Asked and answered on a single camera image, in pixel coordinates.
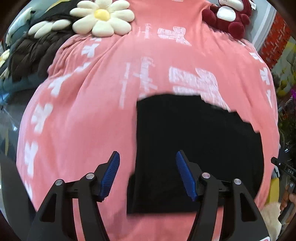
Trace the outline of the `yellow and purple flowers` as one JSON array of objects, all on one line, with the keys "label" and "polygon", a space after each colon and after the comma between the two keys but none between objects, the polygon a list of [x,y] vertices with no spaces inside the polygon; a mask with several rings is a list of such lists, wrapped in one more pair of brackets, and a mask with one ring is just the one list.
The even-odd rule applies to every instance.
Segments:
[{"label": "yellow and purple flowers", "polygon": [[295,70],[285,73],[272,72],[278,109],[280,145],[291,145],[295,141]]}]

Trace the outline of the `black small garment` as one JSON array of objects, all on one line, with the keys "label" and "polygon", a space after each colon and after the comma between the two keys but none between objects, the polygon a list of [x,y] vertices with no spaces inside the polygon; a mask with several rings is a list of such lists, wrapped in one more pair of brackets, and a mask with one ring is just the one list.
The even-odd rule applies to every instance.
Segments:
[{"label": "black small garment", "polygon": [[250,195],[260,189],[264,171],[262,141],[236,112],[196,95],[161,94],[137,102],[137,156],[127,188],[127,212],[193,212],[176,164],[189,161],[222,181],[240,179]]}]

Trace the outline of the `blue-grey sofa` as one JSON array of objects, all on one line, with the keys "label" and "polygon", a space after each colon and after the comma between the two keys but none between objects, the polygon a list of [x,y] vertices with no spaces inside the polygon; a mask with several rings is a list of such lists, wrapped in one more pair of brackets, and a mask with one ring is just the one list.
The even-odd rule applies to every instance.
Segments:
[{"label": "blue-grey sofa", "polygon": [[[16,15],[13,22],[19,17],[26,9],[32,7],[31,18],[26,22],[25,25],[20,27],[12,36],[11,36],[11,44],[7,45],[5,43],[6,34],[4,34],[4,49],[9,49],[10,57],[13,56],[13,51],[15,50],[15,43],[18,40],[21,40],[22,37],[29,31],[30,25],[33,21],[37,20],[50,8],[50,6],[54,3],[54,1],[30,1],[27,5],[23,7],[18,14]],[[29,74],[25,71],[20,74],[14,73],[9,65],[12,64],[11,59],[7,59],[5,63],[1,66],[1,74],[4,76],[1,77],[1,94],[13,93],[25,89],[30,89],[38,86],[41,83],[41,79],[37,76],[37,74]]]}]

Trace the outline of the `dark red plush toy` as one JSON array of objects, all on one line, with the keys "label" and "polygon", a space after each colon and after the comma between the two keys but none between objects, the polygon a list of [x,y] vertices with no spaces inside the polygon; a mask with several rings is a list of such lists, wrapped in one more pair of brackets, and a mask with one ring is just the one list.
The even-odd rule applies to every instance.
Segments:
[{"label": "dark red plush toy", "polygon": [[212,4],[202,11],[202,20],[212,28],[241,40],[245,36],[246,26],[250,24],[252,3],[249,0],[218,1],[218,6]]}]

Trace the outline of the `white goose plush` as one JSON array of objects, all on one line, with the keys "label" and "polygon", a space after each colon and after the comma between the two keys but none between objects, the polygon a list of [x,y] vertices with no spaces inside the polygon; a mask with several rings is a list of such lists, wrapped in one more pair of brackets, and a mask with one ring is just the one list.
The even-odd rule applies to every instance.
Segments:
[{"label": "white goose plush", "polygon": [[31,12],[32,7],[26,9],[19,17],[16,18],[16,20],[13,22],[13,24],[8,29],[8,32],[6,34],[6,40],[5,43],[7,45],[11,44],[11,36],[23,25],[26,24],[26,22],[31,18]]}]

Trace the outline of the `beige fluffy rug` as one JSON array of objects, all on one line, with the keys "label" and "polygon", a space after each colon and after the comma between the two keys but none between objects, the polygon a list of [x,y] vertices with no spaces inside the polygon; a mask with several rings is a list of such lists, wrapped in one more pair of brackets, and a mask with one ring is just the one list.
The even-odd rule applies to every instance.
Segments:
[{"label": "beige fluffy rug", "polygon": [[260,213],[267,227],[270,240],[277,240],[282,228],[282,224],[278,221],[278,217],[280,216],[280,203],[268,203],[264,206]]}]

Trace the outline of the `white daisy plush pillow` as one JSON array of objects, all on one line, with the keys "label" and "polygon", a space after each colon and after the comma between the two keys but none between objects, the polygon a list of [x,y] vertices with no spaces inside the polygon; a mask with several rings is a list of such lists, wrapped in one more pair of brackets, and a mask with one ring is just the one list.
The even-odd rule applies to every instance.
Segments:
[{"label": "white daisy plush pillow", "polygon": [[134,12],[128,1],[80,1],[70,11],[78,20],[72,25],[75,33],[105,38],[114,34],[124,36],[132,30]]}]

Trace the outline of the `dark brown puffer jacket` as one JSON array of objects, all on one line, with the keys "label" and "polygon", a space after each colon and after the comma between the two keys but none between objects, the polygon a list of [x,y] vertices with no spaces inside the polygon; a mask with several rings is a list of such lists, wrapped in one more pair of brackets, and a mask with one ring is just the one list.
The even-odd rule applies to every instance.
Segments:
[{"label": "dark brown puffer jacket", "polygon": [[48,68],[53,63],[58,49],[74,35],[71,29],[53,31],[40,39],[25,34],[15,43],[13,56],[9,57],[9,65],[16,74],[25,71],[45,80],[48,77]]}]

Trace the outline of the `pink printed blanket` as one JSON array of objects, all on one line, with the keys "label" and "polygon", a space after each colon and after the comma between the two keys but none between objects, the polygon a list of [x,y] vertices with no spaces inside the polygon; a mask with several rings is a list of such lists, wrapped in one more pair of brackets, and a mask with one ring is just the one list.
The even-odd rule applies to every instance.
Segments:
[{"label": "pink printed blanket", "polygon": [[24,112],[16,166],[39,208],[57,179],[71,182],[106,162],[120,166],[99,209],[111,240],[186,240],[193,212],[127,212],[137,156],[137,102],[155,95],[196,95],[250,123],[262,141],[258,194],[265,205],[280,136],[271,72],[255,47],[202,21],[208,1],[130,1],[124,36],[74,35],[58,50],[48,78]]}]

